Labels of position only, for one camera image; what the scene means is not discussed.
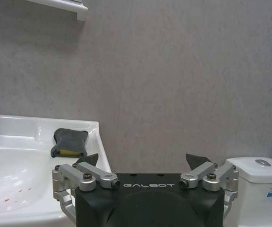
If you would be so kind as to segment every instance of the yellow sponge layer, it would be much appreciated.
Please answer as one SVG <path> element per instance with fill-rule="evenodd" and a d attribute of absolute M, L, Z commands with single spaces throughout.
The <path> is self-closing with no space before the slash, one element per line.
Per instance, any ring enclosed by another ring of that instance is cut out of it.
<path fill-rule="evenodd" d="M 69 150 L 59 150 L 59 154 L 63 156 L 72 156 L 72 157 L 82 156 L 82 153 L 76 153 Z"/>

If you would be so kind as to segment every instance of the sponge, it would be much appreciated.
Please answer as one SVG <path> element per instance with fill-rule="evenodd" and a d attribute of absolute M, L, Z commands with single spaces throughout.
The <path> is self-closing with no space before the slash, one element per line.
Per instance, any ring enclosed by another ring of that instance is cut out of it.
<path fill-rule="evenodd" d="M 51 149 L 52 157 L 83 157 L 87 156 L 85 143 L 87 131 L 57 129 L 54 133 L 56 145 Z"/>

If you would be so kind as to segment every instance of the bolt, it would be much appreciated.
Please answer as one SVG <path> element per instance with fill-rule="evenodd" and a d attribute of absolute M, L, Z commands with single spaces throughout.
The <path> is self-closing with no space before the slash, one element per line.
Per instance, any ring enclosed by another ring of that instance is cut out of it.
<path fill-rule="evenodd" d="M 214 180 L 216 179 L 217 175 L 213 174 L 213 173 L 210 173 L 210 174 L 207 174 L 207 179 L 209 180 Z"/>
<path fill-rule="evenodd" d="M 112 188 L 114 189 L 118 189 L 121 185 L 121 182 L 120 181 L 114 181 L 112 182 Z"/>
<path fill-rule="evenodd" d="M 92 174 L 91 173 L 86 173 L 83 175 L 83 179 L 84 180 L 88 180 L 88 179 L 91 179 L 92 178 Z"/>
<path fill-rule="evenodd" d="M 188 181 L 179 181 L 179 185 L 182 189 L 188 188 Z"/>

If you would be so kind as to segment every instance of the toilet flush button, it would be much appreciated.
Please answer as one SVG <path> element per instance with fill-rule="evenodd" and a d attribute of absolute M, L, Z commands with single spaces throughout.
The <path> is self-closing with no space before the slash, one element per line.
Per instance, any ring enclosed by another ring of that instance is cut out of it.
<path fill-rule="evenodd" d="M 256 159 L 255 162 L 262 166 L 272 166 L 269 162 L 263 159 Z"/>

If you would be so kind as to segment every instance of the bathroom wall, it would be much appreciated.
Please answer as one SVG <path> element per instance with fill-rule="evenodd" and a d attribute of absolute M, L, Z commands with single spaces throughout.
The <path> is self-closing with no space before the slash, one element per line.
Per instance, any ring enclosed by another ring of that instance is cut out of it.
<path fill-rule="evenodd" d="M 0 114 L 94 120 L 117 172 L 272 157 L 272 0 L 0 0 Z"/>

